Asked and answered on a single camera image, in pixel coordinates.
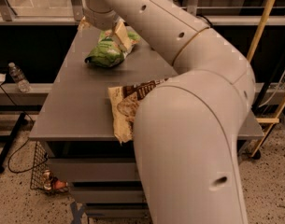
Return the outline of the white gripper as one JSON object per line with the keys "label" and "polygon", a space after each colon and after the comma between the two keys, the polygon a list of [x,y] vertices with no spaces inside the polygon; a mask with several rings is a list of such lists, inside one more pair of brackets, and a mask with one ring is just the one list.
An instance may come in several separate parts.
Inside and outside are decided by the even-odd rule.
{"label": "white gripper", "polygon": [[83,31],[94,26],[100,30],[112,30],[112,39],[117,43],[122,51],[129,51],[132,47],[131,40],[127,34],[126,27],[120,16],[110,7],[102,9],[83,9],[84,16],[78,25],[78,30]]}

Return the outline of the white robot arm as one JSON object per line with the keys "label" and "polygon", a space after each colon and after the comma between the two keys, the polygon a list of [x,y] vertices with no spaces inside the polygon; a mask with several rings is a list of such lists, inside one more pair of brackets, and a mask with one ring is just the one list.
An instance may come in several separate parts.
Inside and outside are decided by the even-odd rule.
{"label": "white robot arm", "polygon": [[153,224],[248,224],[236,141],[254,99],[247,59],[168,0],[88,0],[97,28],[123,18],[177,72],[135,115],[135,159]]}

